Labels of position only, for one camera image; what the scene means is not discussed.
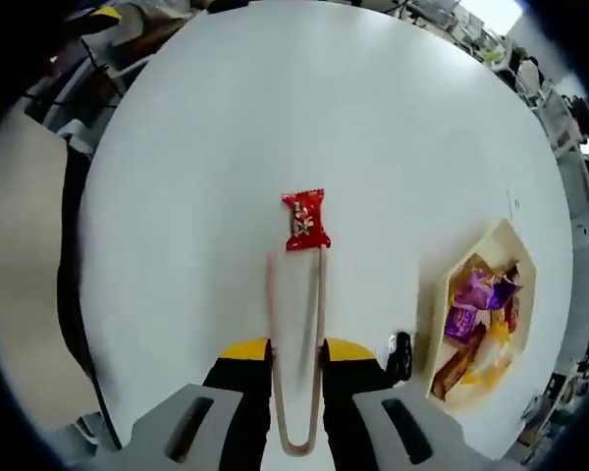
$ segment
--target chocolate bar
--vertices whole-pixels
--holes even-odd
[[[445,396],[454,385],[460,381],[462,375],[475,359],[475,353],[484,339],[487,328],[484,324],[478,324],[471,333],[467,347],[457,351],[454,356],[445,364],[443,368],[434,377],[432,384],[432,394],[440,400],[445,400]]]

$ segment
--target wrapped candy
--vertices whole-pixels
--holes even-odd
[[[450,360],[443,365],[432,382],[432,394],[440,400],[445,400],[447,393],[465,374],[467,368],[474,360],[480,343],[486,335],[487,328],[482,323],[473,329],[466,348],[457,351]]]
[[[445,321],[445,336],[449,340],[467,345],[477,314],[478,311],[474,308],[463,309],[452,306]]]
[[[493,295],[487,302],[487,309],[497,310],[504,308],[519,288],[518,285],[510,282],[507,278],[501,277],[498,282],[493,284]]]
[[[473,362],[467,368],[462,382],[470,385],[493,386],[512,362],[512,356],[508,351],[509,342],[508,324],[506,322],[492,324],[480,343]]]
[[[324,196],[323,189],[282,195],[282,200],[293,212],[291,237],[286,242],[286,250],[303,250],[323,245],[329,247],[332,244],[321,223],[321,203]]]
[[[499,310],[504,308],[519,288],[506,277],[493,277],[473,271],[466,284],[454,295],[453,305],[464,309]]]
[[[471,271],[469,279],[453,297],[453,305],[461,309],[486,309],[493,297],[493,277],[477,270]]]
[[[517,330],[517,320],[519,319],[519,298],[514,295],[508,304],[504,306],[504,320],[509,325],[509,332],[512,334]]]

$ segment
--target desk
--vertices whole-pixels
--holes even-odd
[[[289,235],[280,195],[317,187],[333,240],[327,335],[378,354],[395,329],[427,332],[435,283],[490,223],[511,219],[538,270],[533,325],[491,400],[459,418],[470,445],[504,454],[552,373],[569,305],[571,232],[550,145],[464,52],[325,2],[197,16],[103,135],[80,214],[81,307],[121,440],[149,408],[201,383],[231,342],[266,334],[265,257]],[[304,330],[309,256],[283,263],[288,339]],[[287,377],[301,360],[289,342]],[[300,438],[305,398],[290,389]],[[275,424],[264,469],[332,469],[323,433],[292,459]]]

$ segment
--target red candy wrapper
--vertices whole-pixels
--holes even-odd
[[[282,195],[282,200],[293,211],[292,235],[286,242],[286,250],[304,250],[323,245],[329,247],[332,244],[321,223],[321,203],[324,196],[323,189]]]

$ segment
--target chair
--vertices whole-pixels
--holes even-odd
[[[453,11],[458,3],[460,0],[410,0],[405,2],[403,7],[414,18],[414,23],[419,18],[423,18],[441,28],[446,28],[454,18]]]

